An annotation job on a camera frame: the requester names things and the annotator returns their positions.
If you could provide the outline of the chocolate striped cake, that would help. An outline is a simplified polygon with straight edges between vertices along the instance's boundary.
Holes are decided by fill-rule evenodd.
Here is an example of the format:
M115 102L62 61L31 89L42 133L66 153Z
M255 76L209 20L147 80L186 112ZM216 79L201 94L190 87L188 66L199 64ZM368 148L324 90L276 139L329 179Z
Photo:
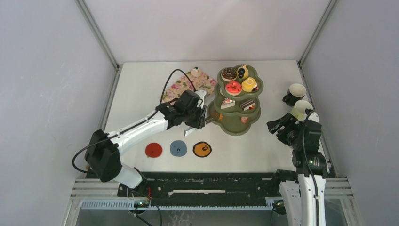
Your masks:
M252 99L247 99L247 100L244 100L242 103L240 103L239 106L243 112L252 110L255 107L255 101Z

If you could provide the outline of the yellow pudding cake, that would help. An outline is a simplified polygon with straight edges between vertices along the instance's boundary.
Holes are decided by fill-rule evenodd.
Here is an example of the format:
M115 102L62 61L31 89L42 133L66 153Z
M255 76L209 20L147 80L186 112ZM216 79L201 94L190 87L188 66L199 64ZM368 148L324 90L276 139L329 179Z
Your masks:
M256 79L253 77L248 77L246 78L242 83L241 83L242 90L248 93L251 92L256 92L258 91L258 83Z

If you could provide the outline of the silver serving tongs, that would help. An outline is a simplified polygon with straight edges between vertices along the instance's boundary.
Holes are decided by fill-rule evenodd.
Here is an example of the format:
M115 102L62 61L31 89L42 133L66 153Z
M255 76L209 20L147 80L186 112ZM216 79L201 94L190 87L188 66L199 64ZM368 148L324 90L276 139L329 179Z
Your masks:
M211 122L218 121L219 115L220 115L220 113L214 112L214 113L210 114L209 116L201 119L198 125L185 129L184 136L186 137L186 136L190 135L192 132L205 127L206 125L208 125Z

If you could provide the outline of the light green mug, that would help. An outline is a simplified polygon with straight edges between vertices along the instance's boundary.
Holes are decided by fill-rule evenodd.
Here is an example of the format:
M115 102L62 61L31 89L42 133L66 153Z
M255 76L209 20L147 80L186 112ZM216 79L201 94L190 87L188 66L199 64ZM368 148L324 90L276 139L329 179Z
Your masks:
M302 121L307 116L307 110L313 110L311 103L306 100L298 100L290 111L290 114L298 121Z

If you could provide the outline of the red donut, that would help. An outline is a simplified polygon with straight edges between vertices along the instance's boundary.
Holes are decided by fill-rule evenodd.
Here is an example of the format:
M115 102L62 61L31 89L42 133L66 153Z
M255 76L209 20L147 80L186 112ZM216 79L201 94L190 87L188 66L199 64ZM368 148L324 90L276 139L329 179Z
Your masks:
M225 91L229 95L237 96L242 92L242 85L237 81L229 81L225 85Z

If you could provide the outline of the chocolate donut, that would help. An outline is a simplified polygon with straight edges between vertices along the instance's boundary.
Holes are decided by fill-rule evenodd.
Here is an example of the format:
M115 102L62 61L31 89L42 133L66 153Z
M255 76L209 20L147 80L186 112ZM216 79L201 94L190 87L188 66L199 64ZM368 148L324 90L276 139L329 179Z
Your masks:
M221 70L221 78L223 81L234 81L237 79L238 73L234 67L226 67Z

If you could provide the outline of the red layered cake slice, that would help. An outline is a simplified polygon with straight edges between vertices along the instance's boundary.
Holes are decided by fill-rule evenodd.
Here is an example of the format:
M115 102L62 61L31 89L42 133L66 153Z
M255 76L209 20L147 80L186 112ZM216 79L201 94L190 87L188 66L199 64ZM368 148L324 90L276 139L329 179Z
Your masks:
M240 121L242 123L247 123L248 119L249 119L249 117L241 117Z

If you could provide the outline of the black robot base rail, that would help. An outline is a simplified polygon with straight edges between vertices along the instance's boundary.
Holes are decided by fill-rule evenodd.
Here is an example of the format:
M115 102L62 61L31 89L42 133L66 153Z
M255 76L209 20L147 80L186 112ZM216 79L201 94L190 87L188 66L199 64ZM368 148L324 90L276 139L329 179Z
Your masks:
M152 198L160 207L261 207L280 198L281 182L297 182L289 170L274 173L177 173L145 172L144 182L130 190L120 184L118 197Z

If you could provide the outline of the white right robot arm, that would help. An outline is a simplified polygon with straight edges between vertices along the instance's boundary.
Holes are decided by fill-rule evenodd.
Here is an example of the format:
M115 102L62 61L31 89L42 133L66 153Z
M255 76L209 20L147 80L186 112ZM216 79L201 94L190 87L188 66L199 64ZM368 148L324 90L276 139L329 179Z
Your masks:
M294 171L277 170L272 191L282 197L291 226L324 226L327 160L319 151L321 124L314 110L298 119L290 113L267 122L268 131L292 148Z

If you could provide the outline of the black mug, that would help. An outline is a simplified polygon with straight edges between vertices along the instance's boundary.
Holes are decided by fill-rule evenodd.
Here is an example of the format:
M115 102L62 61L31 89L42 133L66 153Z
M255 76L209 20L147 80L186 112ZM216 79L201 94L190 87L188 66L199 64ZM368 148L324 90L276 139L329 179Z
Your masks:
M307 93L307 90L304 85L299 83L294 83L289 86L286 95L283 97L282 101L288 105L293 107L297 101L302 100Z

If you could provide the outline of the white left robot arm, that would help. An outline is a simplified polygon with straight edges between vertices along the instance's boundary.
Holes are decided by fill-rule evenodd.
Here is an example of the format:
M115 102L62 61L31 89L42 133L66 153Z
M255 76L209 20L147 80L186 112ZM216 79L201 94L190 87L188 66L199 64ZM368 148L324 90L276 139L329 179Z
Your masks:
M186 90L172 102L160 103L155 110L121 129L105 133L99 129L92 134L85 151L85 160L103 183L116 181L129 188L135 196L146 193L147 183L136 168L121 162L121 157L142 140L181 123L201 129L205 127L206 91Z

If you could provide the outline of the yellow fruit cake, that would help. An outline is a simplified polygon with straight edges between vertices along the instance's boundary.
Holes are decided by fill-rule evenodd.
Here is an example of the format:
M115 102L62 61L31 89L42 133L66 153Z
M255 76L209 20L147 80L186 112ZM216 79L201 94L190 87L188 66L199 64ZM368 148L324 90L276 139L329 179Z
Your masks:
M247 65L242 65L237 69L238 78L239 79L246 79L249 76L249 70Z

